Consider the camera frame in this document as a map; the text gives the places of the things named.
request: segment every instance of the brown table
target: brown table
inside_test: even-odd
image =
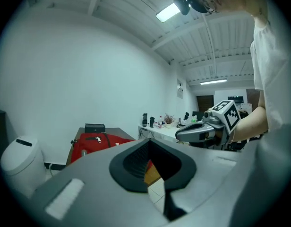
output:
[[[80,135],[83,134],[84,132],[85,132],[85,128],[79,128],[77,131],[77,134],[75,136],[75,140],[79,139]],[[106,128],[106,133],[116,135],[116,136],[122,137],[124,139],[134,140],[133,137],[131,137],[130,135],[125,133],[125,131],[123,131],[121,128]],[[70,165],[72,151],[73,151],[73,145],[71,146],[71,149],[70,149],[70,152],[68,155],[68,159],[67,159],[67,163],[66,163],[67,166]]]

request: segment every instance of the trash can lid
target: trash can lid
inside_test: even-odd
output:
[[[37,139],[29,136],[18,137],[5,149],[0,166],[6,174],[15,175],[33,161],[37,150]]]

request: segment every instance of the black baseboard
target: black baseboard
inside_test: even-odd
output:
[[[49,169],[49,166],[51,165],[51,163],[47,163],[45,162],[45,167],[47,169]],[[59,164],[52,164],[51,166],[51,170],[56,170],[56,171],[61,171],[62,169],[64,169],[66,167],[66,165],[59,165]]]

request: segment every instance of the ceiling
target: ceiling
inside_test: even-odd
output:
[[[165,23],[156,13],[173,0],[27,0],[30,7],[64,9],[94,16],[127,30],[164,58],[176,60],[192,90],[200,82],[227,78],[222,88],[253,88],[250,44],[254,22],[244,12],[177,14]],[[216,88],[217,84],[206,87]]]

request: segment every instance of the black case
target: black case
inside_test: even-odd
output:
[[[85,133],[105,133],[106,127],[103,123],[86,123]]]

